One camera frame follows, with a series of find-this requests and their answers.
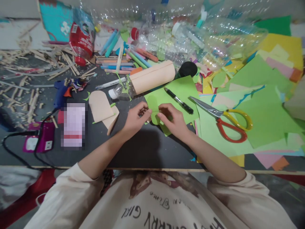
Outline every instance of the left hand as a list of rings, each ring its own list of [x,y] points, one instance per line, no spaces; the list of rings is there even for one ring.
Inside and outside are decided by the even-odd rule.
[[[134,108],[129,110],[125,126],[122,130],[131,138],[142,128],[143,124],[149,119],[151,114],[152,110],[148,109],[147,103],[144,101],[140,102]]]

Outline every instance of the person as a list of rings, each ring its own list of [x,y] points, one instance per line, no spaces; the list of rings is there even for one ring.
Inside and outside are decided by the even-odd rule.
[[[25,228],[296,228],[267,187],[190,131],[172,104],[158,117],[213,175],[207,188],[190,174],[125,172],[100,198],[103,170],[151,113],[145,102],[130,109],[121,131],[57,178]]]

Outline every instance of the paper-wrapped bottle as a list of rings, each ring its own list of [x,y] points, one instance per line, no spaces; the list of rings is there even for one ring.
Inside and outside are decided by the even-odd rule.
[[[175,78],[175,67],[172,61],[167,60],[148,69],[129,76],[129,80],[118,84],[115,89],[109,90],[112,99],[129,99],[155,87],[172,81]]]

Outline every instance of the right hand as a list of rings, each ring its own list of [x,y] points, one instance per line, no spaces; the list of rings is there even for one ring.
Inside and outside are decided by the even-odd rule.
[[[170,132],[180,140],[190,133],[185,124],[183,113],[177,110],[171,103],[163,103],[159,106],[158,117]]]

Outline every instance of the black pen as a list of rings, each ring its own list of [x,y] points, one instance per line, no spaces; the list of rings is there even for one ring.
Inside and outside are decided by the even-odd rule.
[[[179,103],[190,115],[194,113],[193,109],[190,108],[186,103],[182,102],[171,90],[164,88],[167,94],[170,95],[177,103]]]

